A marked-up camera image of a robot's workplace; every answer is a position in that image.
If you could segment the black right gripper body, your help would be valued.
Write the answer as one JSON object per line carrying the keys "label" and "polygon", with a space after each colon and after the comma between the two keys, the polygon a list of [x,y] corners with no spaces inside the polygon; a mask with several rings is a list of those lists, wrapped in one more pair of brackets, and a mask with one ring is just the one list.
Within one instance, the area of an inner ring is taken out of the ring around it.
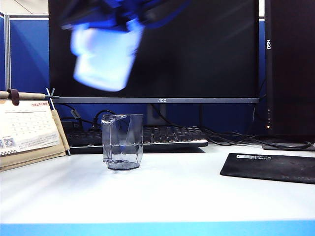
{"label": "black right gripper body", "polygon": [[72,0],[60,16],[64,30],[85,29],[132,31],[129,23],[139,17],[145,0]]}

